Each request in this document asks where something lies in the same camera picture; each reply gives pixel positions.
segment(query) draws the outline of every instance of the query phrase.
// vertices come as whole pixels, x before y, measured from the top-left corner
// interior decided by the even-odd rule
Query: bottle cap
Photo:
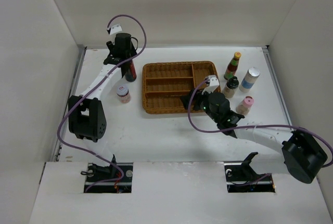
[[[246,108],[250,108],[254,103],[254,99],[250,96],[246,96],[245,99],[243,100],[242,104]]]
[[[251,67],[248,72],[249,72],[250,76],[253,78],[259,77],[259,75],[260,75],[259,69],[255,68],[255,67]]]
[[[129,93],[129,88],[127,85],[120,85],[117,88],[117,95],[118,96],[126,96],[126,94]]]
[[[241,53],[240,52],[235,52],[235,54],[234,54],[234,58],[236,58],[236,59],[239,59],[241,57]]]
[[[239,85],[239,81],[236,76],[229,78],[227,81],[227,87],[230,89],[236,89]]]

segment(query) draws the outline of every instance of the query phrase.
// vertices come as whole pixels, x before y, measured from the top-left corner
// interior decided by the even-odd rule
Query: red bottle
[[[235,52],[233,59],[230,61],[227,70],[224,73],[224,79],[228,80],[229,78],[232,78],[235,76],[237,68],[238,68],[238,62],[239,58],[241,57],[240,52]]]
[[[127,70],[127,72],[125,73],[125,79],[128,82],[133,82],[136,80],[136,72],[135,72],[133,60],[130,61],[130,67]]]

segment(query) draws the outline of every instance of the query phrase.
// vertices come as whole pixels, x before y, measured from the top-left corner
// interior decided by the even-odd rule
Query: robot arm
[[[217,123],[220,130],[234,128],[244,116],[230,109],[229,101],[222,93],[214,92],[217,88],[215,80],[217,80],[216,77],[210,76],[207,87],[195,95],[194,110],[204,110]],[[190,95],[181,98],[186,109],[191,93],[192,91]],[[264,129],[258,126],[257,128],[245,127],[223,133],[234,138],[256,142],[277,152],[276,156],[273,157],[261,156],[260,160],[265,160],[265,163],[255,162],[255,160],[251,163],[257,173],[289,173],[301,182],[311,183],[327,160],[326,153],[317,141],[310,134],[299,130]],[[252,153],[249,161],[251,162],[257,154]]]
[[[107,46],[110,54],[104,60],[102,70],[92,84],[79,96],[71,96],[68,100],[68,109],[82,98],[82,95],[88,94],[95,86],[99,85],[102,80],[106,80],[94,90],[82,103],[74,109],[68,118],[69,131],[74,133],[79,139],[88,139],[92,142],[97,142],[102,138],[107,127],[102,100],[112,88],[111,78],[114,74],[108,75],[112,68],[120,62],[135,56],[136,49],[132,43],[133,37],[128,33],[118,33],[114,39],[114,44],[109,41]],[[130,63],[125,62],[120,66],[122,76],[128,76]]]

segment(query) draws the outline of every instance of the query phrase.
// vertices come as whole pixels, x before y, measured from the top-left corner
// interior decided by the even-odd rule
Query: white table surface
[[[103,137],[107,148],[116,155],[118,162],[144,161],[230,161],[243,160],[250,152],[275,156],[277,153],[266,147],[245,140],[227,137],[224,134],[204,134],[195,131],[189,124],[187,114],[147,114],[142,108],[142,68],[152,62],[212,61],[217,69],[221,86],[225,84],[223,74],[234,52],[242,53],[236,73],[241,81],[250,67],[257,67],[261,75],[249,93],[237,90],[230,100],[235,110],[246,95],[254,98],[254,105],[246,117],[250,121],[265,124],[287,124],[279,102],[271,74],[260,47],[181,47],[147,48],[134,60],[137,79],[129,83],[121,79],[118,69],[112,77],[115,84],[104,100],[107,130]],[[83,92],[99,73],[107,49],[87,50],[80,74],[76,95]],[[126,83],[132,96],[131,102],[121,104],[116,95],[116,85]],[[216,124],[204,113],[194,113],[193,122],[201,129],[217,129]],[[67,129],[65,141],[84,146]],[[63,147],[60,161],[95,162],[99,159],[72,148]]]
[[[228,193],[222,162],[134,163],[132,193],[84,194],[84,162],[47,163],[30,224],[330,224],[317,183],[273,175],[276,193]]]

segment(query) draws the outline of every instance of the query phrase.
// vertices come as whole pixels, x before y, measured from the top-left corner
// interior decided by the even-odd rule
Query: white lid
[[[127,93],[129,93],[129,88],[127,85],[120,85],[117,88],[117,95],[119,96],[125,96]]]
[[[259,75],[260,75],[260,71],[259,71],[259,69],[256,68],[256,67],[251,67],[251,68],[249,69],[249,74],[250,74],[252,77],[259,77]]]

